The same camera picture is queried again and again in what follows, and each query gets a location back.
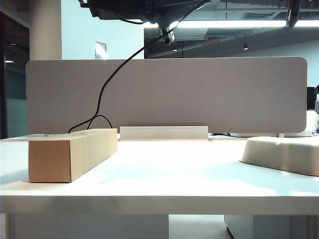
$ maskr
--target white column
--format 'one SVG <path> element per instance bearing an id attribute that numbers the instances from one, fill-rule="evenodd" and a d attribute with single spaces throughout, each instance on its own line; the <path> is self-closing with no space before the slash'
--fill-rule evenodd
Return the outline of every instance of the white column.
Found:
<path id="1" fill-rule="evenodd" d="M 62 59 L 61 0 L 31 0 L 30 60 Z"/>

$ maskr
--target wall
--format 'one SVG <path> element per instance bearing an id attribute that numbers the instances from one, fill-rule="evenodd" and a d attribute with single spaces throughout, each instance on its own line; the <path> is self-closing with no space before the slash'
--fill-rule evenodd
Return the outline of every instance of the wall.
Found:
<path id="1" fill-rule="evenodd" d="M 108 59 L 126 59 L 144 46 L 141 25 L 93 18 L 76 0 L 61 0 L 61 7 L 62 59 L 95 59 L 95 41 L 107 44 Z"/>
<path id="2" fill-rule="evenodd" d="M 314 87 L 319 84 L 319 40 L 258 51 L 247 50 L 233 56 L 302 56 L 308 63 L 308 86 Z"/>

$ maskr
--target cardboard box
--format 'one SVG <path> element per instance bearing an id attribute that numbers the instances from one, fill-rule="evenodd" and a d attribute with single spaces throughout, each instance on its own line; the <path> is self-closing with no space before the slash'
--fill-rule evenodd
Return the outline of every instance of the cardboard box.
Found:
<path id="1" fill-rule="evenodd" d="M 117 151 L 117 129 L 89 129 L 29 141 L 30 182 L 72 182 Z"/>

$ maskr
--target ceiling light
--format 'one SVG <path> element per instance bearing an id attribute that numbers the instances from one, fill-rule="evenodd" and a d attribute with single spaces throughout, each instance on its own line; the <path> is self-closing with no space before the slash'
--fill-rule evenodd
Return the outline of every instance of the ceiling light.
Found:
<path id="1" fill-rule="evenodd" d="M 177 46 L 176 42 L 172 43 L 172 47 L 173 47 L 173 51 L 177 51 L 178 50 L 178 46 Z"/>
<path id="2" fill-rule="evenodd" d="M 319 20 L 299 20 L 296 27 L 319 27 Z"/>
<path id="3" fill-rule="evenodd" d="M 157 28 L 157 24 L 149 22 L 143 24 L 144 28 Z M 222 21 L 182 21 L 178 28 L 259 28 L 259 27 L 284 27 L 286 21 L 281 20 L 222 20 Z"/>

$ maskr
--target white desk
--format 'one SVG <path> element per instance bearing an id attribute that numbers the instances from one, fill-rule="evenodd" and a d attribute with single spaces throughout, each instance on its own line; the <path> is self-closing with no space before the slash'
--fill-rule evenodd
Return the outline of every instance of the white desk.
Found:
<path id="1" fill-rule="evenodd" d="M 244 140 L 119 142 L 68 184 L 28 183 L 27 142 L 0 146 L 6 214 L 319 214 L 319 177 L 241 163 Z"/>

